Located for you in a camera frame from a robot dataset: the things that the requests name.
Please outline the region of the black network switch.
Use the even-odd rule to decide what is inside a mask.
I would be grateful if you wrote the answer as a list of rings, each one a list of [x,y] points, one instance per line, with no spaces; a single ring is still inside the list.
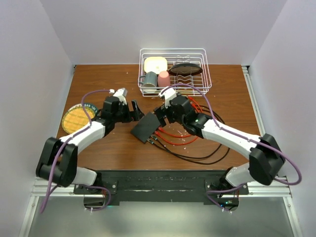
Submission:
[[[147,113],[130,131],[142,143],[146,143],[150,136],[160,127],[160,121],[153,113]]]

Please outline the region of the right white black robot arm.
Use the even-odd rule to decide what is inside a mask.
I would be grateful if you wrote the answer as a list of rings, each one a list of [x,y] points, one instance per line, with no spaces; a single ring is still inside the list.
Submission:
[[[238,186],[256,181],[270,185],[285,163],[275,139],[241,132],[218,122],[212,116],[198,113],[187,97],[177,95],[154,109],[161,126],[177,122],[191,135],[218,142],[248,159],[248,163],[229,168],[220,178],[222,192],[231,194]]]

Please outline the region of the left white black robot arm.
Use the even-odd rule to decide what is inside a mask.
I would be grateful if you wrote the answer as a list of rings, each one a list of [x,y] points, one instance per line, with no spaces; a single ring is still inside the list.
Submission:
[[[130,111],[124,96],[108,96],[100,113],[83,128],[59,139],[48,138],[36,168],[36,176],[58,186],[84,185],[92,194],[100,192],[102,181],[97,178],[97,172],[79,167],[78,155],[95,141],[107,136],[116,123],[139,121],[144,113],[135,100],[132,107]]]

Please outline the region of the pink cup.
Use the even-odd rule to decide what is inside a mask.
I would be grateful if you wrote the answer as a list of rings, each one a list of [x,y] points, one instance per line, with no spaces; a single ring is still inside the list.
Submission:
[[[158,75],[158,87],[170,86],[170,75],[167,71],[162,71]]]

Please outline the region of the grey mug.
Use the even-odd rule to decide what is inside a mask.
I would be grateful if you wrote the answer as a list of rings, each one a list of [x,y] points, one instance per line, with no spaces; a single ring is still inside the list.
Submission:
[[[158,85],[158,76],[155,72],[148,72],[139,79],[141,79],[139,83],[143,87],[157,87]]]

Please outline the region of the cream square plate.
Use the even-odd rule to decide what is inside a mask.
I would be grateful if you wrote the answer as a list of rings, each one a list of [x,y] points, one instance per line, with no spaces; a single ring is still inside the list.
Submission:
[[[154,72],[159,74],[162,71],[167,71],[167,60],[161,56],[148,57],[144,61],[145,73]]]

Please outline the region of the dark brown oval bowl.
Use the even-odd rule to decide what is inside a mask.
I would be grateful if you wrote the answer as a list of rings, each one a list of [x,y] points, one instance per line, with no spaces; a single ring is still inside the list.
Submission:
[[[168,73],[172,76],[195,76],[203,72],[203,69],[198,64],[180,63],[172,66]]]

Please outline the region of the round yellow green coaster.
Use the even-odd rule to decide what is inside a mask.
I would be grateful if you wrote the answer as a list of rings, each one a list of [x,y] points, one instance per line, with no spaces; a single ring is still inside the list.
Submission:
[[[94,118],[98,111],[97,107],[90,103],[84,103],[84,108],[91,119]],[[67,134],[71,134],[85,127],[88,123],[89,118],[83,111],[82,105],[76,104],[66,111],[61,125]]]

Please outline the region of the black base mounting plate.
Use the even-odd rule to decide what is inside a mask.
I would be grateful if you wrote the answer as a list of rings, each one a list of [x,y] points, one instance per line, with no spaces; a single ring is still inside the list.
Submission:
[[[250,194],[251,183],[238,190],[219,187],[223,170],[103,170],[99,172],[93,189],[76,185],[74,193],[84,195],[86,207],[101,207],[101,195],[108,189],[110,205],[121,202],[201,202],[205,205],[219,203],[234,210],[239,198]]]

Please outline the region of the aluminium frame rail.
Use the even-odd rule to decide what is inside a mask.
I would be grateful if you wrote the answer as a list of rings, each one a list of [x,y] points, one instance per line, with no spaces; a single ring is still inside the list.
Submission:
[[[61,137],[48,138],[36,168],[36,176],[48,182],[45,198],[58,187],[75,185],[82,194],[102,194],[105,209],[121,201],[198,201],[206,196],[223,211],[230,212],[232,201],[220,202],[224,194],[233,194],[256,181],[268,186],[289,159],[275,138],[241,132],[219,122],[213,112],[197,112],[178,88],[182,83],[165,86],[159,97],[164,100],[152,113],[144,114],[137,102],[127,103],[127,90],[109,90],[103,107],[79,130]],[[214,171],[96,171],[78,166],[78,155],[97,140],[106,137],[117,123],[136,122],[131,133],[143,143],[167,123],[178,123],[193,136],[218,142],[248,159],[248,163]]]

